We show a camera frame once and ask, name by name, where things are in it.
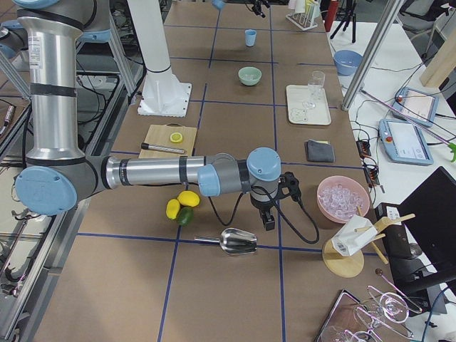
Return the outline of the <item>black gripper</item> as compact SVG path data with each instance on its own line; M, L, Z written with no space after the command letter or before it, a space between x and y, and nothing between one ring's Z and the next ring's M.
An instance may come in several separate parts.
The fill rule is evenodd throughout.
M262 202L257 199L251 199L252 205L259 210L261 220L266 231L275 229L276 220L274 219L271 209L278 205L277 201Z

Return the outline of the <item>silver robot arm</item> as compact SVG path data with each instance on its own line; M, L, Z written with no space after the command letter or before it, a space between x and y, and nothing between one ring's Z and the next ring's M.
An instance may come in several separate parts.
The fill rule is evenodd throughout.
M78 144L76 42L87 35L108 40L107 1L18 1L19 23L28 35L33 148L15 180L16 194L32 212L47 216L119 186L195 183L206 197L241 192L251 197L265 229L274 228L271 208L281 199L281 160L258 147L244 160L227 153L118 159L110 154L118 119L95 152Z
M1 23L1 52L7 59L16 57L20 52L29 50L28 34L18 20Z

